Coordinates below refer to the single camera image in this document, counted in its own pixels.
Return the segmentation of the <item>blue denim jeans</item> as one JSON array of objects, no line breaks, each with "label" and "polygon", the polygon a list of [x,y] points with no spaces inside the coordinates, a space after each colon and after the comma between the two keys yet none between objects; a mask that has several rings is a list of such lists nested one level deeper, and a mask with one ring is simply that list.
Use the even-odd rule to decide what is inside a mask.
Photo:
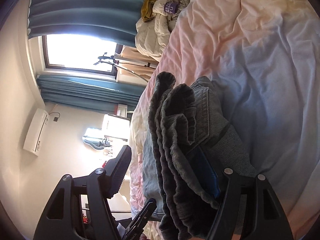
[{"label": "blue denim jeans", "polygon": [[176,84],[162,72],[150,101],[143,150],[143,193],[157,203],[153,217],[164,239],[205,238],[230,168],[255,177],[249,154],[223,116],[217,91],[203,76]]}]

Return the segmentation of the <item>teal curtain left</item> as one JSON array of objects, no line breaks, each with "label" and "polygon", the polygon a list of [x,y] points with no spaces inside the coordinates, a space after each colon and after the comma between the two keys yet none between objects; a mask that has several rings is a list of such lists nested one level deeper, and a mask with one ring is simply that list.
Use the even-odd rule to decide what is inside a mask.
[{"label": "teal curtain left", "polygon": [[36,79],[45,102],[114,114],[118,105],[134,111],[144,87],[65,75],[40,75]]}]

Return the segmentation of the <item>teal curtain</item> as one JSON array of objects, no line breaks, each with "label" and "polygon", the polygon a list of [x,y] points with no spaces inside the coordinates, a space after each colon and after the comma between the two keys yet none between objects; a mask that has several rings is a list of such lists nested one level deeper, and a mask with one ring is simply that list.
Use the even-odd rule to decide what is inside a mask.
[{"label": "teal curtain", "polygon": [[31,0],[28,37],[80,34],[135,46],[144,0]]},{"label": "teal curtain", "polygon": [[36,79],[45,102],[114,114],[118,105],[134,111],[144,87],[65,75],[40,75]]}]

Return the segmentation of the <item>beige hanging sweater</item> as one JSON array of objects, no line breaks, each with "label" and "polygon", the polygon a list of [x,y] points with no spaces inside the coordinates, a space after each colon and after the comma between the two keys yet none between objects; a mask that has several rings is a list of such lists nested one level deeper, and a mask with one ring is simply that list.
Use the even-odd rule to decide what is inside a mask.
[{"label": "beige hanging sweater", "polygon": [[155,59],[142,55],[136,48],[123,46],[117,67],[116,81],[131,85],[146,86],[158,65]]}]

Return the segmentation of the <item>pastel pink duvet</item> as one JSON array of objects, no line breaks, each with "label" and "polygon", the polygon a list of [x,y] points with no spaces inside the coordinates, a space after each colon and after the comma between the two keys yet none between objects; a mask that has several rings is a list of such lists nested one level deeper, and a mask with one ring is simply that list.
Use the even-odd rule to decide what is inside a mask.
[{"label": "pastel pink duvet", "polygon": [[251,165],[271,184],[293,239],[319,227],[319,16],[308,0],[190,0],[132,116],[131,206],[156,77],[212,81]]}]

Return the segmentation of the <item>cream puffer jacket pile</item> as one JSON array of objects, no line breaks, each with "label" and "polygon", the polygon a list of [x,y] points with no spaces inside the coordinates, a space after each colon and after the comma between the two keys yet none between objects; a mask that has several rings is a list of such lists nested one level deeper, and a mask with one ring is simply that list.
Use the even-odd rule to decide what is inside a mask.
[{"label": "cream puffer jacket pile", "polygon": [[157,0],[153,6],[153,20],[143,22],[140,17],[136,23],[137,50],[158,61],[169,43],[179,14],[189,3],[190,0]]}]

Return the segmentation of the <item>teal curtain right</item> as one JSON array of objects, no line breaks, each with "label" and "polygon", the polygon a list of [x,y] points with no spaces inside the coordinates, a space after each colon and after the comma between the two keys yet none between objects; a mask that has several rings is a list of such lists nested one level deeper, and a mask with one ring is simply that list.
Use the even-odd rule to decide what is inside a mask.
[{"label": "teal curtain right", "polygon": [[80,34],[135,46],[144,0],[31,0],[28,37]]}]

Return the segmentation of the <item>mustard yellow garment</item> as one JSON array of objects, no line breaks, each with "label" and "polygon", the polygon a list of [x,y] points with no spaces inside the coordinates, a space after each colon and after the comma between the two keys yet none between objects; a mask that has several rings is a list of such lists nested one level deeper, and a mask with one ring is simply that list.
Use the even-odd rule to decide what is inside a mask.
[{"label": "mustard yellow garment", "polygon": [[157,0],[144,0],[141,8],[141,18],[143,22],[150,22],[153,20],[153,6]]}]

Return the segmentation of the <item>white wall air conditioner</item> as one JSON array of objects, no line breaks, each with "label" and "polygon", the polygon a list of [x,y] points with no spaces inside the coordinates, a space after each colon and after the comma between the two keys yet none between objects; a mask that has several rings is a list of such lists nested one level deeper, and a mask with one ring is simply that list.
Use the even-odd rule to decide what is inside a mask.
[{"label": "white wall air conditioner", "polygon": [[38,108],[30,123],[23,149],[38,156],[43,145],[44,136],[47,130],[49,114]]}]

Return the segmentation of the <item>black wall plug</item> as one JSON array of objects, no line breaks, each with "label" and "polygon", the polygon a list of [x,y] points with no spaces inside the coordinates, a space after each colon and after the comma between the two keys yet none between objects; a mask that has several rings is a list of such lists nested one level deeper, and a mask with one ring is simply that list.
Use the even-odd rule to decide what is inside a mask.
[{"label": "black wall plug", "polygon": [[58,122],[61,114],[59,112],[51,112],[49,113],[50,116],[53,117],[53,122]]}]

